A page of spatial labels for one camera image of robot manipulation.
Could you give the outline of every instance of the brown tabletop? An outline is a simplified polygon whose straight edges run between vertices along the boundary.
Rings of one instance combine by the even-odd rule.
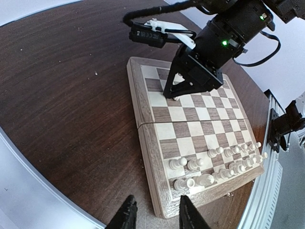
[[[138,228],[178,228],[154,216],[132,108],[126,64],[131,56],[170,61],[178,48],[128,40],[123,15],[161,0],[87,0],[0,27],[0,126],[63,194],[109,223],[129,194]],[[199,31],[180,13],[158,16]],[[263,141],[268,99],[245,73],[229,75],[257,141]],[[199,208],[213,228],[236,228],[252,182]]]

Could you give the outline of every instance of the chessboard frame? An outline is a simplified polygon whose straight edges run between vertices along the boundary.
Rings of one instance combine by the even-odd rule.
[[[144,81],[145,79],[142,75],[141,65],[169,69],[171,63],[139,57],[131,57],[127,64],[127,72],[132,94],[132,103],[134,107],[136,125],[138,128],[149,190],[153,202],[153,209],[157,217],[168,219],[178,215],[180,202],[171,201],[170,194],[164,191],[168,188],[168,181],[166,178],[165,170],[163,168],[163,160],[161,155],[156,153],[160,151],[160,146],[154,127],[153,113],[150,107],[150,102],[146,91],[146,84]],[[253,134],[250,122],[247,119],[246,113],[237,96],[237,93],[234,90],[234,87],[227,75],[224,75],[224,79],[228,81],[235,95],[236,101],[245,117],[244,120],[248,126],[251,138],[255,143],[255,136]],[[208,204],[225,196],[228,192],[232,192],[245,185],[246,183],[254,180],[263,172],[264,168],[262,165],[260,165],[244,174],[237,176],[232,180],[228,180],[204,192],[191,195],[190,199],[196,207]]]

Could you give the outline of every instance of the wooden chessboard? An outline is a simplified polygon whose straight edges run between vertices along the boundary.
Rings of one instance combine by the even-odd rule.
[[[127,65],[132,102],[136,117],[143,161],[156,216],[170,218],[179,214],[180,196],[187,195],[196,207],[212,202],[255,179],[264,172],[256,165],[240,175],[217,181],[209,187],[177,191],[173,183],[212,174],[229,164],[259,155],[259,150],[215,158],[209,149],[224,149],[256,143],[241,102],[224,75],[224,85],[209,93],[180,96],[178,101],[165,99],[163,90],[170,62],[132,57]],[[176,75],[175,82],[183,81]],[[169,168],[169,161],[185,157],[204,160],[196,171],[185,166]]]

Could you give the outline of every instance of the gray floor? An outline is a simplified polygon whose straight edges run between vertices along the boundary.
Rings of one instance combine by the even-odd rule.
[[[305,150],[296,134],[290,143],[290,151],[279,155],[284,171],[271,229],[305,228]]]

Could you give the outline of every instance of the dark wooden table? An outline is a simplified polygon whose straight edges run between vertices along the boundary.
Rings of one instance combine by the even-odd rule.
[[[134,194],[138,228],[178,228],[178,218],[153,214],[126,72],[131,56],[170,61],[178,46],[133,43],[121,23],[128,11],[160,4],[86,0],[0,27],[0,126],[56,188],[106,224]],[[199,31],[178,12],[158,18]],[[267,98],[239,66],[224,72],[262,141]],[[251,188],[199,211],[213,229],[234,229]]]

